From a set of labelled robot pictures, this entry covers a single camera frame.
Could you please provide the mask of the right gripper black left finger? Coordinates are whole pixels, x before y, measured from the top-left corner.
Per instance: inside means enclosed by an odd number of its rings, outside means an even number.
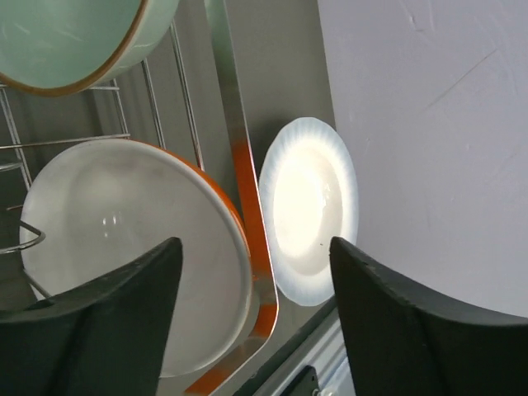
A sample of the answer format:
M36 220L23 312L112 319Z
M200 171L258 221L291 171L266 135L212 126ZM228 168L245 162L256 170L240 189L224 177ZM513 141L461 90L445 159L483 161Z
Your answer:
M171 237L132 262L1 312L3 395L154 395L182 274Z

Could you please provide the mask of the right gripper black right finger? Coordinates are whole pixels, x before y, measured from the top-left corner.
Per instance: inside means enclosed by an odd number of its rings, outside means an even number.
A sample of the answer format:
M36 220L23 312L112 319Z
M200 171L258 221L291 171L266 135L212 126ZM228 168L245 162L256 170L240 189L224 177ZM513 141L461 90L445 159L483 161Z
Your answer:
M341 237L332 282L358 395L525 395L527 320L454 299Z

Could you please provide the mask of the white bowl orange outside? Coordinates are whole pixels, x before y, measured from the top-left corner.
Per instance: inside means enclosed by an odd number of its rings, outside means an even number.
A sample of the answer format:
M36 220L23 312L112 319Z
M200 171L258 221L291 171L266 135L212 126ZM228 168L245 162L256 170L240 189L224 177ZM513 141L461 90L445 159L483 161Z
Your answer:
M170 237L183 265L162 373L218 361L248 316L248 243L231 200L200 169L150 144L104 139L65 149L40 171L22 220L45 234L26 271L56 295L131 262Z

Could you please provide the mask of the white plate blue rim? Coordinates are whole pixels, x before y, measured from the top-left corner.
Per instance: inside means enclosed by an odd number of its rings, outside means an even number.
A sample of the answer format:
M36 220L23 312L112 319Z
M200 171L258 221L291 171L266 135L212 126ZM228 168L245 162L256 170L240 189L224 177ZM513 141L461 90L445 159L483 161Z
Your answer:
M334 294L332 237L354 243L359 194L351 155L336 130L314 117L285 125L266 152L258 180L276 285L300 306Z

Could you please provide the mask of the mint green ceramic bowl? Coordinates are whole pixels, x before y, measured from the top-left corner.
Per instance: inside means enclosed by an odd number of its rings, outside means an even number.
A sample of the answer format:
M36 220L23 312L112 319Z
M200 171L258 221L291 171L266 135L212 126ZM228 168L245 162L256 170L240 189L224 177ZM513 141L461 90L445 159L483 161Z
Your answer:
M179 3L40 0L1 3L1 80L60 97L105 83L142 62Z

